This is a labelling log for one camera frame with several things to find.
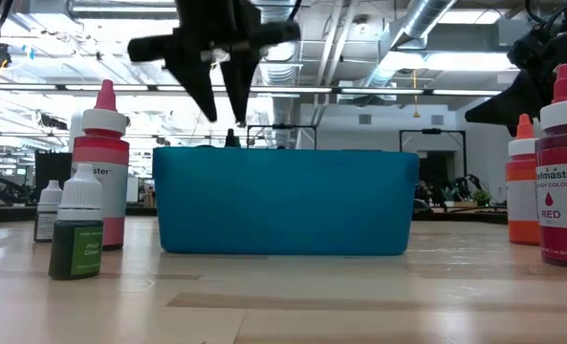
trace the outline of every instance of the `desk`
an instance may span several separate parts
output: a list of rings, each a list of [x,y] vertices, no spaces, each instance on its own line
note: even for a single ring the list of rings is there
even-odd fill
[[[32,225],[0,224],[0,344],[567,344],[567,269],[501,225],[417,222],[399,257],[190,256],[130,217],[78,281]]]

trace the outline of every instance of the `white bottle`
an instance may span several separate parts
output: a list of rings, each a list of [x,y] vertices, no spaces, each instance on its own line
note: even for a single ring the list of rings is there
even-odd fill
[[[50,181],[49,185],[41,191],[36,207],[36,221],[34,222],[34,241],[36,243],[50,243],[54,238],[57,206],[61,201],[62,189],[58,181]]]

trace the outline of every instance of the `orange bottle cap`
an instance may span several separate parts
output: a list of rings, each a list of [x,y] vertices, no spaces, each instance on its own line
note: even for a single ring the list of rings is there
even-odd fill
[[[534,139],[534,126],[530,117],[526,114],[519,117],[519,125],[516,126],[516,139]]]

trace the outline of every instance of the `ceiling light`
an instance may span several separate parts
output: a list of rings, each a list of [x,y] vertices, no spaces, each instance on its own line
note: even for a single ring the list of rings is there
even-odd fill
[[[493,24],[498,19],[500,13],[494,10],[449,10],[438,24]]]
[[[379,63],[384,71],[399,71],[400,69],[425,68],[424,56],[416,53],[389,52]]]
[[[100,91],[100,85],[66,85],[70,91]]]
[[[329,94],[331,87],[277,87],[277,86],[253,86],[254,93],[292,93],[292,94]]]
[[[352,95],[421,95],[424,90],[394,89],[394,88],[343,88],[340,90],[344,94]]]
[[[0,90],[13,91],[52,91],[55,85],[0,83]]]
[[[472,90],[434,90],[434,96],[471,96],[471,97],[493,97],[502,91],[472,91]]]
[[[158,86],[158,91],[164,92],[185,92],[185,88],[182,86]]]
[[[89,7],[76,6],[73,11],[81,12],[177,12],[175,7]]]
[[[500,72],[515,70],[506,54],[436,53],[425,60],[425,68],[452,72]]]
[[[147,86],[142,85],[114,85],[115,91],[147,91]]]

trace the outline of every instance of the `white wall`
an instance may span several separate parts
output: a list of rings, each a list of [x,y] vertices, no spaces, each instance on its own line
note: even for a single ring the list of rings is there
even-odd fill
[[[448,110],[446,105],[419,105],[419,118],[413,118],[415,107],[408,105],[403,109],[398,106],[367,106],[358,108],[353,105],[329,105],[326,108],[319,129],[323,131],[386,131],[399,129],[431,128],[431,116],[443,115],[445,124],[441,129],[456,127],[455,112]],[[304,104],[300,107],[303,124],[309,124],[313,117],[313,105]],[[372,115],[372,124],[360,125],[359,115]]]
[[[477,99],[457,112],[450,112],[445,105],[419,106],[420,118],[413,118],[414,106],[398,109],[392,106],[366,107],[331,105],[324,114],[317,133],[319,149],[369,149],[398,151],[398,131],[401,129],[426,129],[431,125],[431,115],[444,115],[443,130],[465,130],[468,173],[478,177],[498,202],[506,200],[505,164],[509,161],[508,143],[512,140],[508,129],[502,125],[468,123],[466,111],[485,101]],[[371,114],[372,125],[359,125],[358,114]],[[311,105],[303,105],[304,123],[313,115]],[[538,138],[543,137],[539,123],[534,124]],[[427,136],[404,134],[404,151],[451,151],[455,153],[455,172],[463,176],[463,154],[460,145],[448,135]],[[313,149],[313,142],[302,136],[298,148]]]
[[[303,105],[303,123],[309,123],[313,115],[313,106]],[[319,149],[367,149],[398,152],[400,151],[399,131],[420,130],[437,127],[443,130],[456,130],[456,113],[450,112],[446,105],[420,105],[419,118],[414,118],[415,107],[403,109],[397,106],[368,106],[357,108],[350,105],[330,105],[323,116],[317,132]],[[372,115],[372,124],[360,125],[358,115]],[[434,126],[431,115],[443,115],[445,124]],[[404,133],[404,152],[445,151],[455,155],[455,177],[464,175],[461,136],[422,135]],[[299,136],[297,148],[313,149],[313,142],[305,135]]]

